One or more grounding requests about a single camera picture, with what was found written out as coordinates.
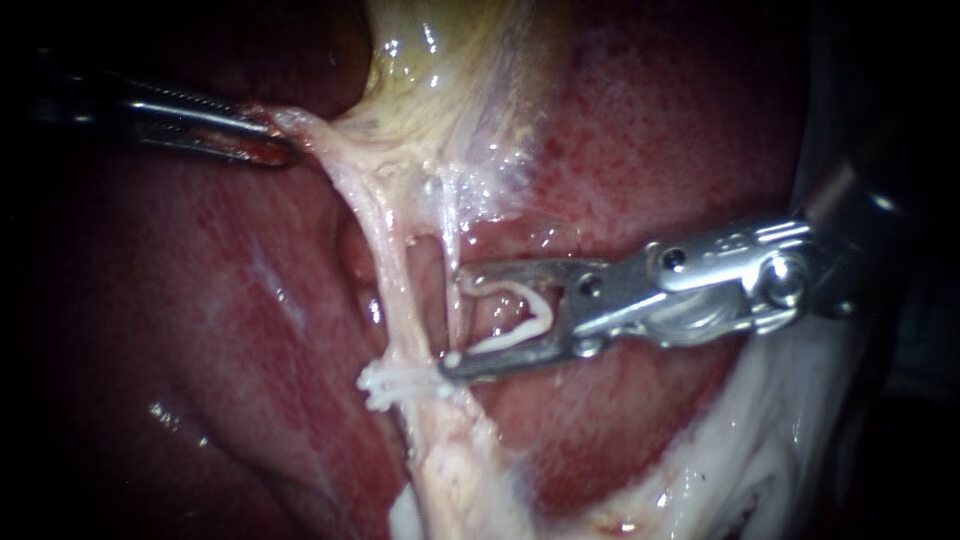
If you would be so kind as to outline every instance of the laparoscopic clip applier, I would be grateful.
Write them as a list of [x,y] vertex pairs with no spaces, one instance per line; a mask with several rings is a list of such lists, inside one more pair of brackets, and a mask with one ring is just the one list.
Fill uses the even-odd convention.
[[460,383],[496,380],[594,357],[621,338],[693,346],[731,333],[766,334],[808,314],[870,309],[922,221],[903,188],[919,170],[914,144],[898,119],[884,121],[789,216],[649,242],[619,261],[467,264],[457,279],[468,296],[511,283],[558,290],[559,301],[544,333],[504,348],[447,352],[440,372]]

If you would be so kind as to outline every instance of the clip applier jaw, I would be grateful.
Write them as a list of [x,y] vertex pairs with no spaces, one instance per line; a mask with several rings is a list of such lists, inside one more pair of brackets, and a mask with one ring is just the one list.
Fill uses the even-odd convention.
[[615,263],[545,259],[466,265],[458,281],[469,296],[514,285],[531,292],[559,288],[562,294],[542,333],[448,352],[440,372],[456,382],[481,382],[591,358],[622,337],[670,347],[735,332],[772,332],[804,314],[816,271],[811,246],[810,228],[802,221],[766,219],[680,242],[650,242]]

